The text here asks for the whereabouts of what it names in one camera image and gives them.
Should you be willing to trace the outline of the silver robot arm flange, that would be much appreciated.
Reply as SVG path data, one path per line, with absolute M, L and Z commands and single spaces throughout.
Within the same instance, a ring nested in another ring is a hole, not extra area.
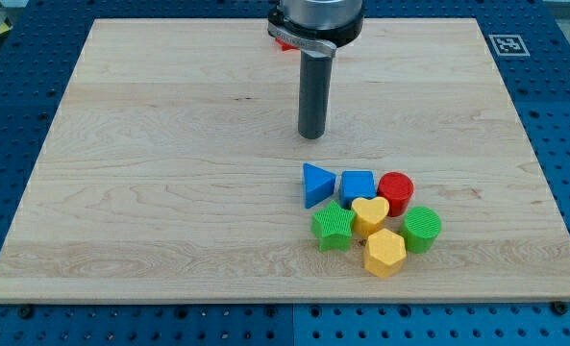
M 267 33 L 312 58 L 333 58 L 359 36 L 363 19 L 362 0 L 281 0 L 267 16 Z

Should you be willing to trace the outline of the red block behind arm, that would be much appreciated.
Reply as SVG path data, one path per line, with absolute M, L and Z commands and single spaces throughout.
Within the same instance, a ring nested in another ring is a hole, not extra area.
M 278 38 L 276 38 L 275 41 L 280 45 L 282 51 L 297 50 L 297 47 L 290 45 Z

